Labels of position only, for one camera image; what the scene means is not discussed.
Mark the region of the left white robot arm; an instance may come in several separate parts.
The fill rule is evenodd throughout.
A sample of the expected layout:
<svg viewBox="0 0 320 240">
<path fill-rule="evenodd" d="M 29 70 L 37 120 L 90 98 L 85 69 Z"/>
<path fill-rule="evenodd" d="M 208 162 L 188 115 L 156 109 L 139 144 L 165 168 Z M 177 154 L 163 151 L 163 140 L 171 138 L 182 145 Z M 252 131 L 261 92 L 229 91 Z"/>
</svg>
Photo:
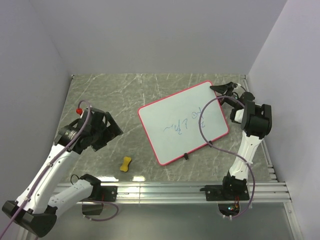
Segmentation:
<svg viewBox="0 0 320 240">
<path fill-rule="evenodd" d="M 117 186 L 102 186 L 101 180 L 90 174 L 53 194 L 84 150 L 91 147 L 96 152 L 123 134 L 109 112 L 96 108 L 78 108 L 76 112 L 80 117 L 58 131 L 46 161 L 30 185 L 16 200 L 8 200 L 2 207 L 11 222 L 38 238 L 46 236 L 58 217 L 76 203 L 85 200 L 104 205 L 114 203 L 117 198 Z"/>
</svg>

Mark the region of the aluminium mounting rail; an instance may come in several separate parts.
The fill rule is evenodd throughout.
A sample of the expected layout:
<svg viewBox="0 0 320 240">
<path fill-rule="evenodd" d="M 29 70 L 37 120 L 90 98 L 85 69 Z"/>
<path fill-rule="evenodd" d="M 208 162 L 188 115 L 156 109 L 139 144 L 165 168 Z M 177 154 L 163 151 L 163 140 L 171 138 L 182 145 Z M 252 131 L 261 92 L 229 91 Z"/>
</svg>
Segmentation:
<svg viewBox="0 0 320 240">
<path fill-rule="evenodd" d="M 200 188 L 205 182 L 103 182 L 103 187 L 116 186 L 118 204 L 208 204 Z M 258 182 L 252 203 L 290 203 L 284 182 Z"/>
</svg>

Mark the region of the yellow bone-shaped eraser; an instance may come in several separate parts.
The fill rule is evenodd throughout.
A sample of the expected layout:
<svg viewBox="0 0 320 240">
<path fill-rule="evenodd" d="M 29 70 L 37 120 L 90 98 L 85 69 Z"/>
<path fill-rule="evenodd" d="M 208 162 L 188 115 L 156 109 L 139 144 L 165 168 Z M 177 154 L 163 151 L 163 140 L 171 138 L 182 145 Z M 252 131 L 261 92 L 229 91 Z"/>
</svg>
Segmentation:
<svg viewBox="0 0 320 240">
<path fill-rule="evenodd" d="M 124 158 L 123 158 L 123 162 L 122 162 L 122 165 L 120 166 L 120 171 L 121 172 L 128 172 L 128 170 L 129 170 L 129 165 L 130 165 L 130 163 L 131 163 L 131 161 L 132 161 L 132 158 L 131 157 L 128 157 L 128 156 L 125 156 Z"/>
</svg>

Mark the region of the pink framed whiteboard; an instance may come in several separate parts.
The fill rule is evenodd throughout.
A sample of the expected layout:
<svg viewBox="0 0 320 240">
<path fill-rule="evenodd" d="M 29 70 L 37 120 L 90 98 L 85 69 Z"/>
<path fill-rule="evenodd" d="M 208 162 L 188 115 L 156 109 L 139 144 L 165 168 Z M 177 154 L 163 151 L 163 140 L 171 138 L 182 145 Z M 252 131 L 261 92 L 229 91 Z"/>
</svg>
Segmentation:
<svg viewBox="0 0 320 240">
<path fill-rule="evenodd" d="M 161 166 L 229 133 L 212 82 L 204 81 L 140 107 L 137 111 Z"/>
</svg>

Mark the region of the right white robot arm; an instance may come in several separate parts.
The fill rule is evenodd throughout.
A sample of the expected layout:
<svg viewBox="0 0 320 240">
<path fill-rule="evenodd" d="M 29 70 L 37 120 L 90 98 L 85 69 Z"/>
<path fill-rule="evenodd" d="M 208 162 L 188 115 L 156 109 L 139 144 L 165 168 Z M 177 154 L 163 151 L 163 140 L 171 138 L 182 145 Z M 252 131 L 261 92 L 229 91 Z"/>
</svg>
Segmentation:
<svg viewBox="0 0 320 240">
<path fill-rule="evenodd" d="M 230 120 L 240 124 L 242 130 L 237 156 L 227 175 L 223 177 L 220 188 L 220 193 L 226 200 L 237 197 L 249 199 L 247 180 L 250 166 L 258 146 L 272 128 L 272 107 L 268 104 L 256 104 L 255 96 L 249 91 L 244 91 L 239 96 L 235 90 L 241 87 L 234 82 L 210 86 L 211 90 L 222 96 L 218 100 L 221 105 L 226 103 L 233 108 Z"/>
</svg>

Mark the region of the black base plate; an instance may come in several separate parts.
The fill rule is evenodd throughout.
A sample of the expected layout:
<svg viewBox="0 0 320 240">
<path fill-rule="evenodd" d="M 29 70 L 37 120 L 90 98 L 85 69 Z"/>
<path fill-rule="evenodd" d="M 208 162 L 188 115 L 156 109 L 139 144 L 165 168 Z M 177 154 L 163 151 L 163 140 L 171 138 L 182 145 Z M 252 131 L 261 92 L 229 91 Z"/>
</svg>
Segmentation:
<svg viewBox="0 0 320 240">
<path fill-rule="evenodd" d="M 245 187 L 244 191 L 233 191 L 222 185 L 205 185 L 200 188 L 199 191 L 205 193 L 205 199 L 208 202 L 233 200 L 248 201 L 250 199 L 247 187 Z"/>
<path fill-rule="evenodd" d="M 85 200 L 115 202 L 117 193 L 118 187 L 115 185 L 94 186 L 91 194 Z"/>
</svg>

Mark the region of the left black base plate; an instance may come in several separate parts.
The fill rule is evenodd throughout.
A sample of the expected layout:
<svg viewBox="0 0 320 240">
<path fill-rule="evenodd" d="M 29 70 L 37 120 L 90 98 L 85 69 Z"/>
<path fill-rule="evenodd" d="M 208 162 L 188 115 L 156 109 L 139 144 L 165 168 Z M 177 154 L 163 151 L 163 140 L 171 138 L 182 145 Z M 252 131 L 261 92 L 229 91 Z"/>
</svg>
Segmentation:
<svg viewBox="0 0 320 240">
<path fill-rule="evenodd" d="M 85 200 L 115 202 L 117 193 L 118 187 L 115 185 L 94 186 L 91 194 Z"/>
</svg>

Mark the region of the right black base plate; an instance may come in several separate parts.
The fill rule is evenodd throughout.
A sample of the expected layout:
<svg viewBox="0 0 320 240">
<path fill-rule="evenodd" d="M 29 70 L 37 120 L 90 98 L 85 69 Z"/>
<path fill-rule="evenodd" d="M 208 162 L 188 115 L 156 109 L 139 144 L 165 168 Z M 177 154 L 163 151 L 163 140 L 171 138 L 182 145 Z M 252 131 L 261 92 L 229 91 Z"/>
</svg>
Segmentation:
<svg viewBox="0 0 320 240">
<path fill-rule="evenodd" d="M 205 199 L 208 202 L 233 200 L 248 201 L 250 199 L 247 187 L 245 187 L 244 191 L 233 191 L 222 185 L 205 185 L 200 188 L 199 191 L 205 193 Z"/>
</svg>

